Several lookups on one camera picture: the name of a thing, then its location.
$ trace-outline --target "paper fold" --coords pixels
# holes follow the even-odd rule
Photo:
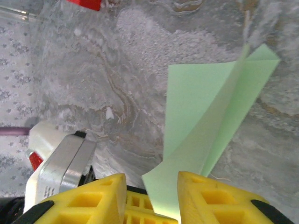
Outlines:
[[[208,175],[279,58],[262,45],[236,62],[169,67],[163,162],[142,176],[157,214],[180,222],[179,171]]]

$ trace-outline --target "marble countertop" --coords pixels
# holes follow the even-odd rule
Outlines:
[[[282,62],[210,177],[257,193],[299,222],[299,22],[296,0],[10,1],[40,22],[0,18],[0,124],[46,119],[97,141],[98,178],[162,160],[167,65],[235,60],[244,40]],[[23,195],[27,137],[0,137],[0,195]]]

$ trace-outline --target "purple cable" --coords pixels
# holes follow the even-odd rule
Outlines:
[[[0,136],[29,135],[31,127],[0,127]]]

